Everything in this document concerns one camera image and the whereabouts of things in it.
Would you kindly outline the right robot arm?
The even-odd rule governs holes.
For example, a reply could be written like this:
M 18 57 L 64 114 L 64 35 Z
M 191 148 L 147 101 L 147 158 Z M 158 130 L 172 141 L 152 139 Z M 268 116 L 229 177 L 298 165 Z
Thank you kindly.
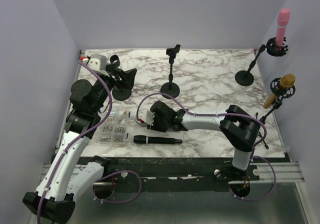
M 191 113 L 188 110 L 173 110 L 162 101 L 154 103 L 150 110 L 140 111 L 138 120 L 147 128 L 174 132 L 209 130 L 222 132 L 234 147 L 230 175 L 241 180 L 248 174 L 248 166 L 254 144 L 259 134 L 260 123 L 237 105 L 215 113 Z

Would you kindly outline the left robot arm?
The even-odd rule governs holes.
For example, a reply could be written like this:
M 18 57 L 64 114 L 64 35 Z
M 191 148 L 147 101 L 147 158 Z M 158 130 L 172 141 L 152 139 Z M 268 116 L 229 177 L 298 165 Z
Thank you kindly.
M 76 80 L 69 97 L 72 110 L 66 117 L 63 141 L 42 182 L 33 192 L 27 192 L 22 202 L 36 215 L 37 223 L 49 220 L 66 224 L 75 210 L 76 201 L 94 181 L 107 181 L 111 169 L 96 161 L 90 162 L 76 177 L 72 177 L 78 160 L 88 146 L 96 129 L 106 120 L 100 109 L 109 101 L 126 100 L 131 95 L 137 70 L 117 69 L 111 73 L 93 71 L 94 84 L 86 79 Z

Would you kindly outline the black handheld microphone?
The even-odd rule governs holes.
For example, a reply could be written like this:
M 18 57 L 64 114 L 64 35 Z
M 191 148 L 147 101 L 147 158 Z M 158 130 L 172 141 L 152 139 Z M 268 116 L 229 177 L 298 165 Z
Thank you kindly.
M 133 142 L 139 145 L 178 145 L 182 144 L 181 139 L 171 138 L 171 137 L 156 137 L 156 136 L 145 136 L 145 135 L 135 135 L 133 137 Z

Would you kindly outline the black clamp microphone stand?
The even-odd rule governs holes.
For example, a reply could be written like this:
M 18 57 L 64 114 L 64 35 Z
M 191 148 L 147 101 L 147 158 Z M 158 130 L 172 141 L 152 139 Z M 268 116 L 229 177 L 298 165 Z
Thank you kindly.
M 126 78 L 124 71 L 119 68 L 119 57 L 114 54 L 110 57 L 109 61 L 113 67 L 111 74 L 114 77 L 116 86 L 116 88 L 114 88 L 112 91 L 112 96 L 118 101 L 125 101 L 132 94 L 132 86 L 129 80 Z

